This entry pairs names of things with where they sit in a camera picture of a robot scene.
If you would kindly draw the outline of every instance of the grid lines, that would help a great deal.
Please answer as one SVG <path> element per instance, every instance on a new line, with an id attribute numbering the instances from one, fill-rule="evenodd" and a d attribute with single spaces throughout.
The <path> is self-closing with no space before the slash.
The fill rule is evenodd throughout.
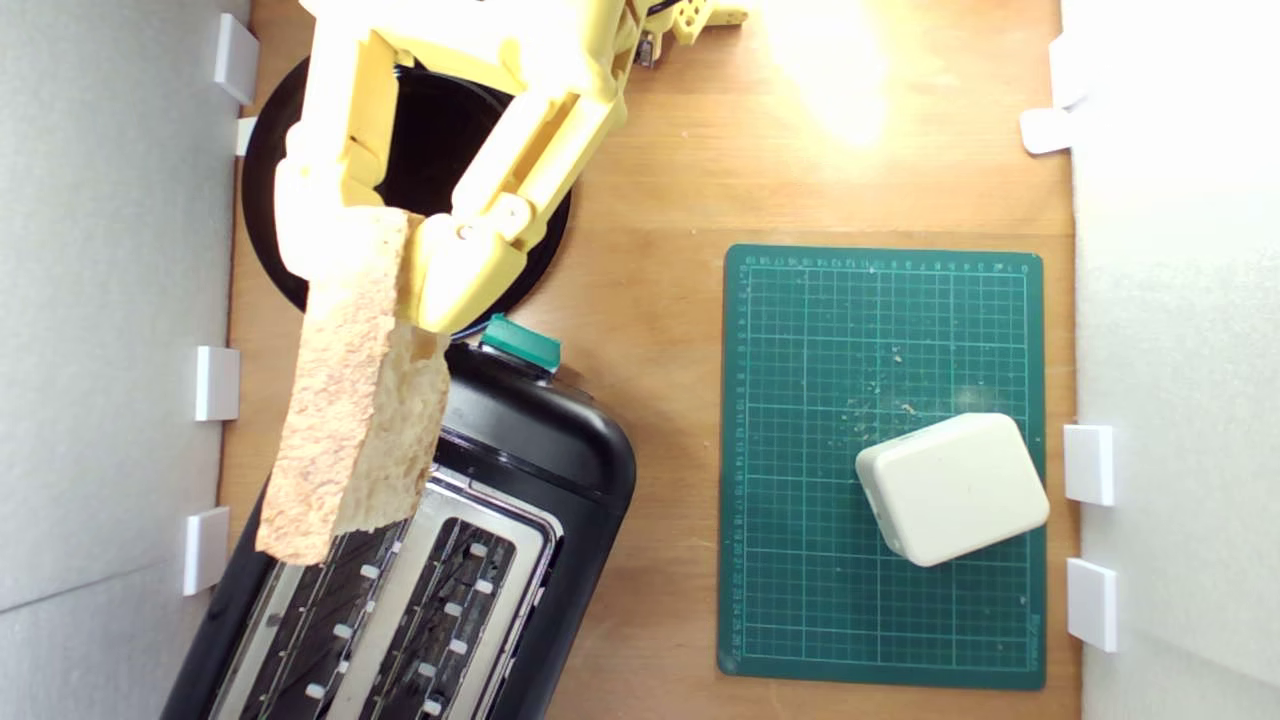
<path id="1" fill-rule="evenodd" d="M 1012 416 L 1043 473 L 1039 283 L 1029 255 L 730 251 L 726 671 L 1043 684 L 1043 530 L 916 568 L 854 473 L 864 447 L 965 411 Z"/>

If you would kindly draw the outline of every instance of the black toaster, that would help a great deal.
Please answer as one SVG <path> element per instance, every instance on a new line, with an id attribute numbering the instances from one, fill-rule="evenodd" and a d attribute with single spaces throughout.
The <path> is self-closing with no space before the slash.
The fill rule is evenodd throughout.
<path id="1" fill-rule="evenodd" d="M 635 457 L 614 421 L 557 386 L 558 345 L 541 336 L 499 315 L 445 357 L 444 430 L 415 516 L 337 537 L 302 568 L 253 550 L 255 507 L 163 720 L 543 716 Z"/>

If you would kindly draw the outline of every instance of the black bowl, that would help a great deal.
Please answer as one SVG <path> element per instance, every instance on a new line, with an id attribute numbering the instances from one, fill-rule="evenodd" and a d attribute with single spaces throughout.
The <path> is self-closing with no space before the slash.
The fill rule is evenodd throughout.
<path id="1" fill-rule="evenodd" d="M 378 186 L 389 206 L 420 215 L 448 213 L 451 195 L 511 96 L 422 67 L 397 68 L 399 96 L 387 177 Z M 284 158 L 284 136 L 302 117 L 307 59 L 284 76 L 253 126 L 241 174 L 244 227 L 259 263 L 298 310 L 307 304 L 307 281 L 280 260 L 275 238 L 275 165 Z M 547 234 L 530 252 L 524 272 L 498 300 L 454 337 L 480 331 L 494 313 L 507 313 L 547 272 L 568 223 L 570 195 L 547 222 Z"/>

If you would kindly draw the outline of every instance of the white bracket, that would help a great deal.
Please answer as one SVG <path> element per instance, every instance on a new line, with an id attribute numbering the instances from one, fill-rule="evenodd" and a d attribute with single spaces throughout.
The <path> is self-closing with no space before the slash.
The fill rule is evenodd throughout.
<path id="1" fill-rule="evenodd" d="M 1032 155 L 1065 150 L 1076 140 L 1070 110 L 1088 96 L 1093 65 L 1075 35 L 1062 32 L 1048 44 L 1048 73 L 1053 106 L 1024 110 L 1019 118 L 1023 147 Z"/>
<path id="2" fill-rule="evenodd" d="M 214 82 L 241 105 L 253 102 L 257 85 L 257 38 L 230 13 L 218 20 L 218 54 L 214 56 Z"/>
<path id="3" fill-rule="evenodd" d="M 196 348 L 196 420 L 239 418 L 239 350 Z"/>
<path id="4" fill-rule="evenodd" d="M 1111 507 L 1116 503 L 1115 460 L 1108 425 L 1065 425 L 1066 497 Z"/>
<path id="5" fill-rule="evenodd" d="M 214 507 L 187 516 L 187 548 L 182 569 L 182 594 L 193 596 L 212 585 L 227 570 L 230 510 Z"/>
<path id="6" fill-rule="evenodd" d="M 1103 652 L 1116 651 L 1115 570 L 1068 559 L 1066 632 Z"/>
<path id="7" fill-rule="evenodd" d="M 253 126 L 257 124 L 257 115 L 241 118 L 236 122 L 236 156 L 243 158 L 248 152 L 248 138 L 253 136 Z"/>

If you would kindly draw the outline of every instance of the white wall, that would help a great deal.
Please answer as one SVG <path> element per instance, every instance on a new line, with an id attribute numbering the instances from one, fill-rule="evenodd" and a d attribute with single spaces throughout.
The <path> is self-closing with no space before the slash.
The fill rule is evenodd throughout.
<path id="1" fill-rule="evenodd" d="M 192 421 L 227 338 L 248 0 L 0 3 L 0 717 L 151 717 L 207 597 L 182 518 L 215 503 Z"/>
<path id="2" fill-rule="evenodd" d="M 1064 0 L 1098 68 L 1075 111 L 1082 423 L 1115 425 L 1119 653 L 1087 720 L 1280 717 L 1280 6 Z"/>

